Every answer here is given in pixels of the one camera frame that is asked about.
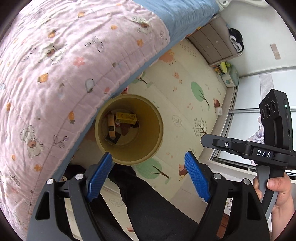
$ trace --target hand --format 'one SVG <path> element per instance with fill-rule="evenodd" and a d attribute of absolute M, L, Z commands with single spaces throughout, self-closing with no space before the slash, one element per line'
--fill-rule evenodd
<path fill-rule="evenodd" d="M 262 192 L 259 190 L 257 177 L 254 178 L 253 186 L 259 199 L 261 199 Z M 291 195 L 292 184 L 289 176 L 285 173 L 284 177 L 269 179 L 267 181 L 267 188 L 279 192 L 276 203 L 271 211 L 271 240 L 275 240 L 287 226 L 294 214 L 294 203 Z"/>
<path fill-rule="evenodd" d="M 259 190 L 258 178 L 255 177 L 253 181 L 254 189 L 261 200 L 262 192 Z M 291 196 L 291 180 L 289 176 L 285 173 L 284 177 L 271 178 L 267 181 L 267 188 L 272 191 L 278 191 L 278 197 L 275 206 L 272 209 L 272 213 L 285 207 L 285 204 L 292 198 Z"/>

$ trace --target black pants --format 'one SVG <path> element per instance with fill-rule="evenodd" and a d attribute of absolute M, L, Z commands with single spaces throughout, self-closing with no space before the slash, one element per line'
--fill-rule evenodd
<path fill-rule="evenodd" d="M 77 166 L 72 166 L 66 177 L 70 179 L 81 172 Z M 140 241 L 191 241 L 195 236 L 198 223 L 138 178 L 132 167 L 115 164 L 108 177 L 118 185 Z M 90 203 L 90 207 L 105 240 L 131 241 L 101 195 Z"/>
<path fill-rule="evenodd" d="M 116 164 L 109 179 L 120 189 L 140 241 L 190 241 L 198 224 L 174 207 L 129 166 Z"/>

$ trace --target bear print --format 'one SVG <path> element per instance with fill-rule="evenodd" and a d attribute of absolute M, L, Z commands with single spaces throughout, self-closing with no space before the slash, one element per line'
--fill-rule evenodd
<path fill-rule="evenodd" d="M 188 173 L 186 167 L 184 164 L 179 164 L 179 176 L 180 176 L 180 180 L 182 180 L 186 174 Z"/>
<path fill-rule="evenodd" d="M 57 49 L 52 43 L 45 47 L 41 52 L 41 59 L 38 63 L 43 62 L 46 59 L 51 60 L 51 64 L 57 64 L 61 59 L 63 54 L 66 52 L 68 45 L 65 44 L 62 48 Z"/>
<path fill-rule="evenodd" d="M 139 33 L 144 33 L 146 35 L 149 35 L 150 33 L 152 33 L 152 26 L 150 25 L 150 23 L 148 21 L 146 21 L 144 18 L 140 18 L 140 17 L 133 17 L 132 21 L 134 23 L 139 24 L 139 29 L 138 32 Z"/>
<path fill-rule="evenodd" d="M 176 62 L 176 59 L 174 59 L 174 56 L 175 56 L 175 53 L 172 51 L 172 49 L 170 49 L 169 51 L 165 52 L 165 54 L 162 55 L 159 59 L 171 65 Z"/>
<path fill-rule="evenodd" d="M 27 144 L 27 150 L 29 152 L 29 157 L 39 156 L 44 146 L 34 135 L 35 129 L 33 126 L 27 126 L 20 133 L 21 141 Z"/>
<path fill-rule="evenodd" d="M 176 78 L 176 79 L 180 79 L 180 76 L 177 72 L 174 72 L 173 76 Z"/>
<path fill-rule="evenodd" d="M 217 99 L 215 99 L 215 98 L 214 98 L 214 107 L 215 108 L 220 107 L 220 102 Z"/>

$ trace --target blue bed sheet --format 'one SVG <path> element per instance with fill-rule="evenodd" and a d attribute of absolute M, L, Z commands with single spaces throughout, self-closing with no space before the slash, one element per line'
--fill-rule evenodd
<path fill-rule="evenodd" d="M 166 25 L 170 34 L 170 43 L 156 56 L 147 61 L 135 74 L 133 74 L 123 85 L 119 86 L 114 96 L 119 95 L 133 80 L 137 78 L 146 68 L 148 68 L 161 55 L 170 50 L 186 35 L 194 32 L 198 27 L 204 26 L 212 16 L 219 11 L 219 6 L 215 0 L 134 0 L 136 3 L 154 12 Z M 96 115 L 80 134 L 77 142 L 66 156 L 63 163 L 53 175 L 53 178 L 60 180 L 75 154 L 79 144 L 82 142 L 87 131 L 90 129 Z"/>

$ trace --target yellow box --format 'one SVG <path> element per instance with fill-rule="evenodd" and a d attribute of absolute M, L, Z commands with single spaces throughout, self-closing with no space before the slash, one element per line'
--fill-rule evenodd
<path fill-rule="evenodd" d="M 137 122 L 137 116 L 129 113 L 116 113 L 116 122 L 134 125 Z"/>

